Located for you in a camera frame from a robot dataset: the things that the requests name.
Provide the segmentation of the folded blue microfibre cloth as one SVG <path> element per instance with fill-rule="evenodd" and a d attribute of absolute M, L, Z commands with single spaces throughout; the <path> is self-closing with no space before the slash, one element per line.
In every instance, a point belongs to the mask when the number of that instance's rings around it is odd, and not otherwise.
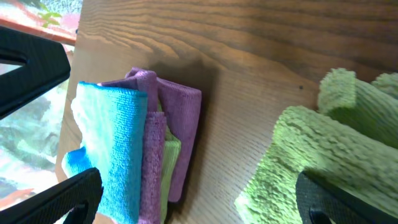
<path fill-rule="evenodd" d="M 67 177 L 95 167 L 103 196 L 98 212 L 117 223 L 137 223 L 147 93 L 80 82 L 71 103 L 80 148 L 62 159 Z"/>

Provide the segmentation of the folded green cloth under stack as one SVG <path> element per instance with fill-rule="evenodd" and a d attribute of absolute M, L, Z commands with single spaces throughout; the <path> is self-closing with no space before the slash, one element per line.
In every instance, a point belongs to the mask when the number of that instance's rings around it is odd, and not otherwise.
<path fill-rule="evenodd" d="M 165 128 L 164 157 L 162 162 L 161 196 L 160 196 L 160 224 L 164 224 L 167 216 L 167 204 L 170 191 L 170 183 L 178 156 L 181 150 L 181 142 L 176 138 L 168 125 Z"/>

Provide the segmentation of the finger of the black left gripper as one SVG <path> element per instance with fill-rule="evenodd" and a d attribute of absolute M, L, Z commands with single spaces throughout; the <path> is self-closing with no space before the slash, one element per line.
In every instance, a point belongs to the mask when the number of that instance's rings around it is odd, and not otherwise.
<path fill-rule="evenodd" d="M 61 43 L 1 27 L 1 62 L 19 68 L 1 75 L 1 118 L 70 77 Z"/>

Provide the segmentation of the folded pink microfibre cloth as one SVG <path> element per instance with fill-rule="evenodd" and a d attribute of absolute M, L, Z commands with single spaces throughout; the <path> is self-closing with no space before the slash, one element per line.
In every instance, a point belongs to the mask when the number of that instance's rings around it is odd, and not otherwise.
<path fill-rule="evenodd" d="M 137 67 L 123 79 L 104 82 L 147 93 L 147 118 L 141 172 L 139 223 L 160 223 L 160 196 L 166 125 L 181 142 L 172 174 L 168 204 L 177 202 L 187 175 L 201 108 L 201 91 L 159 78 L 154 71 Z"/>

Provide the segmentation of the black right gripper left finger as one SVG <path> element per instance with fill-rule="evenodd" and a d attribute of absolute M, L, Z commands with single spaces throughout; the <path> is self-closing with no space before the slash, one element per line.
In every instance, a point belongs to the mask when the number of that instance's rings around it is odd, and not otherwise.
<path fill-rule="evenodd" d="M 1 211 L 2 224 L 48 224 L 67 215 L 65 223 L 92 224 L 103 186 L 97 168 L 89 168 Z"/>

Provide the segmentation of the green microfibre cloth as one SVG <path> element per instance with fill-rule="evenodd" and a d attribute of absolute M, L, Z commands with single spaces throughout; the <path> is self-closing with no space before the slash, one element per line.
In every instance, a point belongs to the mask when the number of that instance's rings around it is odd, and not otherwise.
<path fill-rule="evenodd" d="M 397 215 L 397 74 L 373 82 L 334 68 L 320 82 L 318 110 L 286 108 L 256 173 L 235 200 L 244 223 L 300 223 L 295 184 L 310 170 Z"/>

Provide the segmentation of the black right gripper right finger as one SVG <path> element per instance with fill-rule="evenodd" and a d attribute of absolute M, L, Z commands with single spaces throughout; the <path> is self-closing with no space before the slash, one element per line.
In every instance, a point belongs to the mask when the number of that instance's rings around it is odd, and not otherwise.
<path fill-rule="evenodd" d="M 303 224 L 397 223 L 396 217 L 308 171 L 299 173 L 295 195 Z"/>

